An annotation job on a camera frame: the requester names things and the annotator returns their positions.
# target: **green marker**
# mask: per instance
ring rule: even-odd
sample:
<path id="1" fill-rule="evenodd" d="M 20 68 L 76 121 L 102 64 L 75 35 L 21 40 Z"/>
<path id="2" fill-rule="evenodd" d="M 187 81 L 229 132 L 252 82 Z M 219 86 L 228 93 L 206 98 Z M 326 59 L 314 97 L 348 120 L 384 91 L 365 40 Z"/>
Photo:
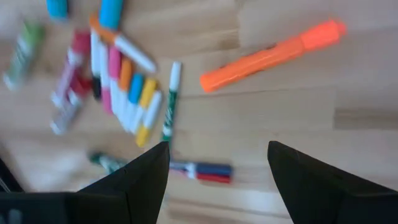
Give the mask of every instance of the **green marker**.
<path id="1" fill-rule="evenodd" d="M 181 75 L 181 62 L 174 62 L 170 74 L 169 98 L 167 100 L 168 106 L 167 106 L 166 117 L 162 131 L 163 141 L 170 141 L 173 136 L 173 117 L 174 117 L 175 103 L 177 102 L 178 86 L 180 85 L 180 75 Z"/>
<path id="2" fill-rule="evenodd" d="M 43 38 L 43 25 L 25 21 L 14 49 L 10 68 L 4 74 L 4 82 L 9 89 L 18 89 L 25 82 L 30 63 Z"/>

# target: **pink marker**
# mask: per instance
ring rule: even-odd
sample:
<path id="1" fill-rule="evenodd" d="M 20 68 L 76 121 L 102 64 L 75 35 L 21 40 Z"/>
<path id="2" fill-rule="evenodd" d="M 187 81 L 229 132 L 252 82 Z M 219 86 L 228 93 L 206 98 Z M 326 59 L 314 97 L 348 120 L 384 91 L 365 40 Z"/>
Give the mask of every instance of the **pink marker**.
<path id="1" fill-rule="evenodd" d="M 121 69 L 122 56 L 120 51 L 112 46 L 109 48 L 109 74 L 110 74 L 110 89 L 111 89 L 111 105 L 113 114 L 118 114 L 118 100 L 119 100 L 119 77 Z"/>
<path id="2" fill-rule="evenodd" d="M 99 44 L 99 61 L 100 61 L 100 75 L 101 75 L 101 97 L 105 112 L 112 114 L 111 105 L 111 90 L 109 77 L 109 50 L 103 42 Z"/>
<path id="3" fill-rule="evenodd" d="M 57 89 L 52 93 L 52 101 L 60 108 L 67 99 L 67 91 L 77 73 L 80 73 L 85 55 L 90 51 L 90 32 L 75 31 L 73 43 L 68 49 L 67 59 Z"/>

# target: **white marker cap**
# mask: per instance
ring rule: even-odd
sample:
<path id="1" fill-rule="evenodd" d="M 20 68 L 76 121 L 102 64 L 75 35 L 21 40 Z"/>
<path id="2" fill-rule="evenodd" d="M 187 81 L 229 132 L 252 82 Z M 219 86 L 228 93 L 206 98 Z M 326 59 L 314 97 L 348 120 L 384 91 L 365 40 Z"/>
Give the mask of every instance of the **white marker cap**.
<path id="1" fill-rule="evenodd" d="M 118 35 L 114 44 L 125 56 L 135 61 L 142 68 L 146 69 L 148 72 L 156 72 L 155 63 L 125 37 Z"/>
<path id="2" fill-rule="evenodd" d="M 174 62 L 172 66 L 172 71 L 170 73 L 170 84 L 169 88 L 172 91 L 178 91 L 178 86 L 180 85 L 181 76 L 181 62 Z"/>
<path id="3" fill-rule="evenodd" d="M 101 70 L 101 87 L 109 88 L 109 49 L 104 43 L 99 43 L 99 65 Z"/>

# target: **blue cap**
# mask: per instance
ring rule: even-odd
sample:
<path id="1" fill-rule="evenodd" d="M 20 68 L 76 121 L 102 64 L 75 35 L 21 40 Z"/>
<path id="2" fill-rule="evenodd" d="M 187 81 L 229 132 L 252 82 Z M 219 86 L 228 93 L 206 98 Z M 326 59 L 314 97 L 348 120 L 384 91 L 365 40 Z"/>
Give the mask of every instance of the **blue cap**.
<path id="1" fill-rule="evenodd" d="M 52 19 L 68 19 L 68 0 L 47 0 L 47 10 Z"/>
<path id="2" fill-rule="evenodd" d="M 117 30 L 123 9 L 123 0 L 102 0 L 99 12 L 101 26 L 111 30 Z"/>
<path id="3" fill-rule="evenodd" d="M 137 72 L 134 74 L 129 90 L 129 101 L 135 105 L 138 104 L 139 98 L 141 97 L 142 86 L 144 85 L 143 74 Z"/>

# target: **highlighter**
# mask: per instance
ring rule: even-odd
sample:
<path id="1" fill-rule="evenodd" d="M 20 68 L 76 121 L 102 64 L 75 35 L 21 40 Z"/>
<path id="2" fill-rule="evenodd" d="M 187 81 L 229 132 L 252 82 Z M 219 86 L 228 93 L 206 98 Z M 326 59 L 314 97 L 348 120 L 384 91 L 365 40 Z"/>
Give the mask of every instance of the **highlighter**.
<path id="1" fill-rule="evenodd" d="M 124 129 L 127 129 L 127 126 L 125 126 L 123 123 L 123 118 L 128 103 L 127 94 L 129 92 L 131 77 L 132 77 L 132 63 L 130 59 L 128 59 L 127 57 L 123 57 L 122 67 L 120 71 L 120 79 L 119 79 L 119 99 L 118 99 L 119 104 L 117 108 L 117 116 Z"/>
<path id="2" fill-rule="evenodd" d="M 130 131 L 133 134 L 137 134 L 138 132 L 138 128 L 141 125 L 141 120 L 146 113 L 146 109 L 149 106 L 150 100 L 152 99 L 152 95 L 155 92 L 155 88 L 156 88 L 156 80 L 153 78 L 147 78 L 144 84 L 143 91 L 141 93 L 141 98 L 139 100 L 137 111 L 132 119 Z"/>
<path id="3" fill-rule="evenodd" d="M 117 114 L 117 108 L 119 106 L 119 77 L 121 68 L 121 57 L 119 50 L 112 46 L 109 48 L 109 77 L 110 83 L 109 88 L 111 90 L 111 106 L 112 113 Z"/>
<path id="4" fill-rule="evenodd" d="M 141 97 L 142 86 L 144 85 L 144 76 L 141 73 L 135 73 L 130 84 L 128 103 L 126 112 L 124 113 L 123 123 L 127 130 L 130 131 L 132 121 L 135 117 L 139 98 Z"/>
<path id="5" fill-rule="evenodd" d="M 149 133 L 154 127 L 154 123 L 162 104 L 162 92 L 157 90 L 152 96 L 145 118 L 137 134 L 136 143 L 138 147 L 144 147 L 147 142 Z"/>
<path id="6" fill-rule="evenodd" d="M 200 77 L 200 83 L 205 92 L 215 91 L 248 75 L 300 57 L 306 52 L 337 44 L 345 32 L 342 22 L 326 21 L 296 37 L 205 73 Z"/>
<path id="7" fill-rule="evenodd" d="M 110 77 L 109 77 L 109 49 L 103 42 L 99 43 L 99 65 L 100 65 L 100 76 L 101 76 L 101 99 L 103 108 L 107 114 L 112 114 L 111 106 L 111 90 L 109 89 Z"/>
<path id="8" fill-rule="evenodd" d="M 116 31 L 109 30 L 101 26 L 98 22 L 97 13 L 90 17 L 90 26 L 98 35 L 109 44 L 117 47 L 125 56 L 135 61 L 139 66 L 146 69 L 148 72 L 156 72 L 155 63 L 138 47 L 127 40 L 125 36 Z"/>

